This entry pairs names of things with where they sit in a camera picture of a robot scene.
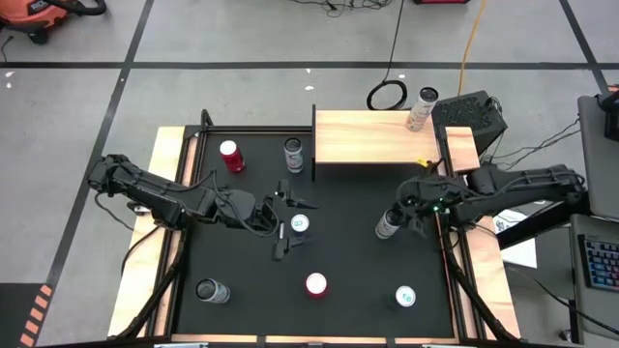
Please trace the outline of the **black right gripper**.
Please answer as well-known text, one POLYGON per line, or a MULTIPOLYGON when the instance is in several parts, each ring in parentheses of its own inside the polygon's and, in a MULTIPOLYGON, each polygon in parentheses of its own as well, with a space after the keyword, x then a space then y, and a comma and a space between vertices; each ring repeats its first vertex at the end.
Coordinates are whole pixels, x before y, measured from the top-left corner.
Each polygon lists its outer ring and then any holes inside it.
POLYGON ((427 236, 426 224, 422 217, 443 212, 457 203, 457 191, 452 188, 419 188, 414 196, 405 196, 397 201, 398 207, 406 214, 405 228, 421 238, 427 236))

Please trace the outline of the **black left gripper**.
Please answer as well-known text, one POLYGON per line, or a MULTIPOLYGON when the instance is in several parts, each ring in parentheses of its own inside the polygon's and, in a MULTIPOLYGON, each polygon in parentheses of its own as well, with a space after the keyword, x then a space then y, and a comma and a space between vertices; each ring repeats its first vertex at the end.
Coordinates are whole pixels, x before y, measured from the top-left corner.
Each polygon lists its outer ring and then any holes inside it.
MULTIPOLYGON (((297 197, 287 179, 278 182, 278 197, 288 207, 299 209, 317 209, 300 197, 297 197)), ((265 196, 255 205, 252 230, 260 238, 275 236, 280 231, 281 220, 274 208, 274 198, 265 196)), ((276 237, 272 248, 272 260, 281 261, 293 248, 304 244, 308 239, 302 237, 276 237)))

